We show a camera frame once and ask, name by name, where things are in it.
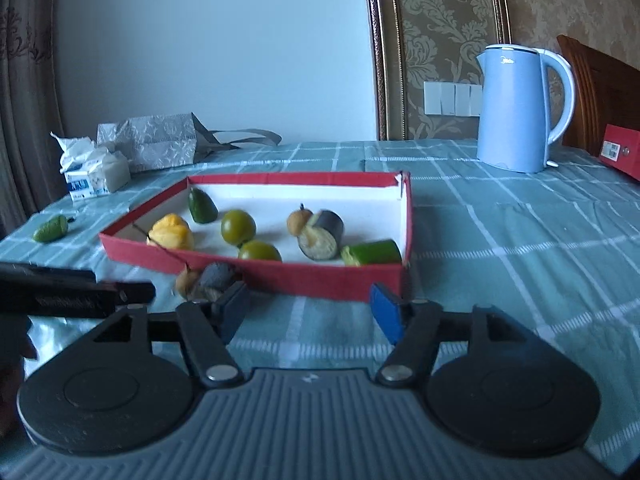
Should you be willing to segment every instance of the white tissue paper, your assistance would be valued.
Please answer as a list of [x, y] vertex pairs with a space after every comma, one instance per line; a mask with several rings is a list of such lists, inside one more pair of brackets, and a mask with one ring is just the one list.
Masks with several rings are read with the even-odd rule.
[[110, 152], [113, 144], [96, 145], [88, 137], [60, 139], [53, 133], [51, 137], [62, 148], [60, 173], [65, 175], [72, 200], [113, 193], [131, 179], [127, 159], [120, 152]]

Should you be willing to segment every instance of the wallpaper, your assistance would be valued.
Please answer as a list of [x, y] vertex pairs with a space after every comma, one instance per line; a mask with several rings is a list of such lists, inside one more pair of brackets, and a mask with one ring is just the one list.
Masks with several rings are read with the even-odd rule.
[[[560, 54], [558, 34], [640, 69], [640, 0], [507, 0], [513, 43]], [[554, 115], [562, 108], [562, 86], [551, 77]]]
[[476, 54], [495, 43], [491, 0], [400, 0], [410, 139], [475, 137], [478, 118], [426, 116], [424, 81], [480, 82]]

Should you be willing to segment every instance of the white logo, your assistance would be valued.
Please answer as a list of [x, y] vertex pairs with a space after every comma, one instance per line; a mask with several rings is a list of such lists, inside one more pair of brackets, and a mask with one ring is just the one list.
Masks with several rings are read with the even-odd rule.
[[302, 380], [307, 384], [311, 384], [312, 382], [317, 381], [319, 378], [320, 377], [318, 377], [316, 374], [309, 374], [308, 376], [303, 377]]

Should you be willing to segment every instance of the hand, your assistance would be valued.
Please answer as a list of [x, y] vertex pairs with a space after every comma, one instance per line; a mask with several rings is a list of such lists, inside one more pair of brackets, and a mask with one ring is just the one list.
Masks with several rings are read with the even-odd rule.
[[[35, 359], [38, 356], [31, 339], [27, 338], [20, 353], [23, 358]], [[16, 397], [18, 388], [24, 381], [24, 359], [17, 365], [0, 370], [0, 441], [13, 430], [18, 423]]]

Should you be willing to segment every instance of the curtain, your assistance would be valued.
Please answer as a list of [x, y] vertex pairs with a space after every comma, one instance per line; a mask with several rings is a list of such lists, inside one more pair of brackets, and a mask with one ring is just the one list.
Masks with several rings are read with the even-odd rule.
[[53, 0], [0, 0], [0, 238], [66, 193]]

